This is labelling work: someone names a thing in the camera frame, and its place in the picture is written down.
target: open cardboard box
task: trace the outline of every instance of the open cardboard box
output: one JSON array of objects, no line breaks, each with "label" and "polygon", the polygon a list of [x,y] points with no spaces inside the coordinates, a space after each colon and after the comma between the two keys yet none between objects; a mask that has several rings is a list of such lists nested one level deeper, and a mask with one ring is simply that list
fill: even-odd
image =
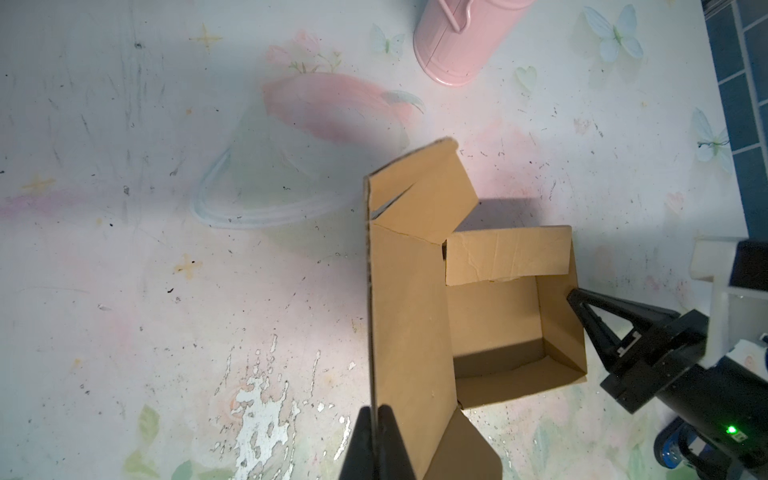
[{"label": "open cardboard box", "polygon": [[571,228],[454,232],[478,203],[457,147],[366,178],[372,410],[392,407],[417,480],[501,478],[461,409],[587,373]]}]

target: painted floor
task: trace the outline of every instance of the painted floor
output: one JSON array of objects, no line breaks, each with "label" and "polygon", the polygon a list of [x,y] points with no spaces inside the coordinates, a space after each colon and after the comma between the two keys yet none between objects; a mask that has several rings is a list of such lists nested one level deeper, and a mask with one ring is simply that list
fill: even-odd
[{"label": "painted floor", "polygon": [[[534,3],[454,89],[413,54],[422,2],[4,2],[0,478],[336,478],[369,402],[362,176],[438,137],[466,226],[572,225],[583,287],[708,312],[693,238],[747,229],[700,3],[634,3],[623,43],[584,7]],[[623,412],[588,354],[466,412],[506,478],[665,476],[670,413]]]}]

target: pink metal can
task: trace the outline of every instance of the pink metal can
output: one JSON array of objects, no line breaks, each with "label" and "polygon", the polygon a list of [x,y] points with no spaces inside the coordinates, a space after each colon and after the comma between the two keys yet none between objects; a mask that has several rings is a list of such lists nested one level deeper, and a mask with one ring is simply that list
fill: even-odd
[{"label": "pink metal can", "polygon": [[432,80],[475,79],[534,0],[429,0],[413,35],[416,60]]}]

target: cardboard flap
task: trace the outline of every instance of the cardboard flap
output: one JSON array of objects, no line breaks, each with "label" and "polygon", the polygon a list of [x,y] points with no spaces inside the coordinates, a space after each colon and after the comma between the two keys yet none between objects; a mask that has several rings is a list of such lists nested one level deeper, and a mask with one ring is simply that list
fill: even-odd
[{"label": "cardboard flap", "polygon": [[432,169],[435,163],[455,154],[457,148],[456,140],[449,137],[441,138],[424,148],[389,162],[370,174],[368,176],[370,211],[378,210],[408,190],[426,171]]},{"label": "cardboard flap", "polygon": [[[369,179],[369,207],[391,205],[375,225],[442,245],[478,203],[475,189],[456,155],[454,140],[416,151]],[[398,178],[390,169],[403,175]]]},{"label": "cardboard flap", "polygon": [[425,480],[501,480],[502,460],[460,409],[453,412]]},{"label": "cardboard flap", "polygon": [[568,304],[568,294],[578,288],[576,258],[569,249],[568,274],[536,277],[544,350],[553,359],[572,369],[587,372],[584,327]]},{"label": "cardboard flap", "polygon": [[369,224],[371,399],[423,478],[456,408],[442,246]]},{"label": "cardboard flap", "polygon": [[571,255],[571,227],[455,232],[448,237],[446,253],[446,285],[565,275]]}]

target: butterfly decal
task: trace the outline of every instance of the butterfly decal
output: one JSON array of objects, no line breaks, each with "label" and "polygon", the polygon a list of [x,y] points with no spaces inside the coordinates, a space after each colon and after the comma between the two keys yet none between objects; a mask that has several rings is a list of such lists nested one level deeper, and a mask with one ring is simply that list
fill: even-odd
[{"label": "butterfly decal", "polygon": [[401,33],[392,38],[387,38],[378,25],[374,24],[371,30],[371,48],[376,53],[392,55],[395,58],[402,57],[402,43],[405,41],[405,34]]},{"label": "butterfly decal", "polygon": [[594,33],[603,41],[600,42],[600,56],[604,61],[616,61],[619,54],[619,45],[624,47],[627,53],[635,58],[643,58],[643,48],[634,37],[637,29],[637,16],[634,6],[627,5],[619,14],[616,25],[605,19],[594,8],[584,7],[584,16]]},{"label": "butterfly decal", "polygon": [[699,110],[694,109],[694,130],[701,139],[698,143],[696,150],[696,158],[699,161],[708,162],[713,158],[717,159],[717,162],[727,173],[733,173],[733,165],[730,160],[730,147],[728,144],[728,130],[726,128],[715,136],[712,133],[712,127],[707,120],[707,116]]}]

